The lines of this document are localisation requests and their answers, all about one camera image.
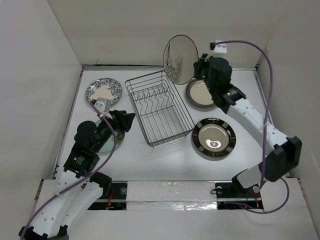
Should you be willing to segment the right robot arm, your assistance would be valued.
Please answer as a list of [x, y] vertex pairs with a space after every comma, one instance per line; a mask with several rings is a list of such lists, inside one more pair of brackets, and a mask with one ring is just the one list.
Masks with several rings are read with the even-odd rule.
[[194, 78], [204, 81], [215, 106], [236, 120], [262, 148], [262, 162], [231, 179], [235, 196], [242, 197], [256, 184], [276, 182], [299, 165], [302, 141], [276, 129], [231, 84], [232, 67], [226, 59], [204, 53], [193, 67]]

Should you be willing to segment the grey tree pattern plate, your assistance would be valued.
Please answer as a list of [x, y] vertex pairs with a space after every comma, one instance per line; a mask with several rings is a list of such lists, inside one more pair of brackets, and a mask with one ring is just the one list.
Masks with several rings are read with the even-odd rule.
[[193, 64], [199, 60], [198, 49], [187, 35], [178, 34], [166, 44], [162, 63], [168, 79], [177, 85], [185, 85], [194, 77]]

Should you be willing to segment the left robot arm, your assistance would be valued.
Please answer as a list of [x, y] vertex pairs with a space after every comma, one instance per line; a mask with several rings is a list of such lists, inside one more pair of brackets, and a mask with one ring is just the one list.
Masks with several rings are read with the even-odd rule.
[[53, 196], [32, 215], [19, 232], [22, 240], [67, 240], [71, 226], [98, 198], [107, 198], [112, 179], [101, 173], [97, 163], [101, 148], [117, 133], [127, 133], [135, 113], [97, 111], [101, 122], [84, 121], [74, 136], [74, 145], [63, 165]]

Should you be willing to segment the brown rim cream plate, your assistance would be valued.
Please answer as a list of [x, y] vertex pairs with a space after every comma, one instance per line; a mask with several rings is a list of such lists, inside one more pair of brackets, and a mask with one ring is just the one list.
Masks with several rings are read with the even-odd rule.
[[203, 80], [192, 79], [185, 88], [185, 94], [187, 99], [199, 108], [216, 106]]

